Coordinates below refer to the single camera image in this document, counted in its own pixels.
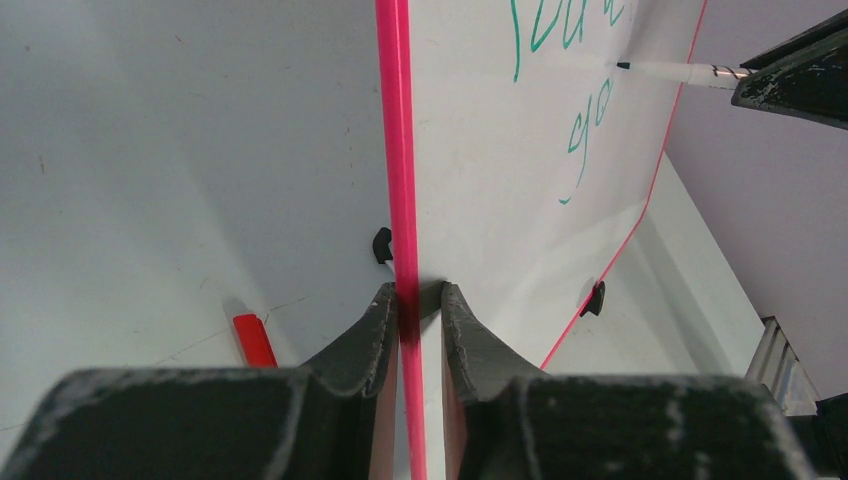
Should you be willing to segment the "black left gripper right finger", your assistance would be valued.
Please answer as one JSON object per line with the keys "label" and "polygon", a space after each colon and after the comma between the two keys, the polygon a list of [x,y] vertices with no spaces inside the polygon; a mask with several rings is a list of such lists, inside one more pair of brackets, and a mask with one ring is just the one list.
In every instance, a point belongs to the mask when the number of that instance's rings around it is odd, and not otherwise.
{"label": "black left gripper right finger", "polygon": [[550,375],[441,291],[450,479],[812,479],[768,392],[704,375]]}

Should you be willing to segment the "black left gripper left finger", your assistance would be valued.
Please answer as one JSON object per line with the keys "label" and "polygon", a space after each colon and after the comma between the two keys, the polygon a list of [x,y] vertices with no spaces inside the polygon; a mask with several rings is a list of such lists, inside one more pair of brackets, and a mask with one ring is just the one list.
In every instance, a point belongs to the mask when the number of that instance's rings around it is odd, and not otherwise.
{"label": "black left gripper left finger", "polygon": [[397,298],[293,367],[88,369],[42,399],[5,479],[388,479]]}

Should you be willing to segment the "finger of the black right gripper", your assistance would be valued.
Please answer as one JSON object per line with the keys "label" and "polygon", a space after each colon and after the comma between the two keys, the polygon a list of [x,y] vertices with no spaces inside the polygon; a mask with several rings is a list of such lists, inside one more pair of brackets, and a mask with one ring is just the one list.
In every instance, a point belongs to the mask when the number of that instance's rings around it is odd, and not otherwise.
{"label": "finger of the black right gripper", "polygon": [[749,70],[766,68],[788,55],[796,53],[834,34],[841,33],[847,29],[847,16],[848,11],[843,10],[789,40],[772,47],[766,52],[741,63],[740,67]]}
{"label": "finger of the black right gripper", "polygon": [[740,81],[736,107],[847,128],[847,32],[834,33]]}

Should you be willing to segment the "green whiteboard marker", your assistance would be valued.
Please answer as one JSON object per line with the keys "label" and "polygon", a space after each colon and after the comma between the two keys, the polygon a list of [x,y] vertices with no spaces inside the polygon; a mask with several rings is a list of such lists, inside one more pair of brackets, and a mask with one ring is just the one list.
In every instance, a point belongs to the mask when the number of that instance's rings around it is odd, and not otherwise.
{"label": "green whiteboard marker", "polygon": [[741,80],[756,73],[743,67],[669,62],[617,62],[616,67],[652,78],[726,90],[734,90]]}

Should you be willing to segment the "pink-framed whiteboard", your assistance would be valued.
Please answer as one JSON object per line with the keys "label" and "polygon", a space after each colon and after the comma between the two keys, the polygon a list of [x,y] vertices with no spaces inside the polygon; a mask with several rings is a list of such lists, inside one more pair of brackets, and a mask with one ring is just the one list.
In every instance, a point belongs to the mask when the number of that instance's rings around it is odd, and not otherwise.
{"label": "pink-framed whiteboard", "polygon": [[439,288],[546,366],[641,223],[702,1],[379,1],[411,479],[446,475]]}

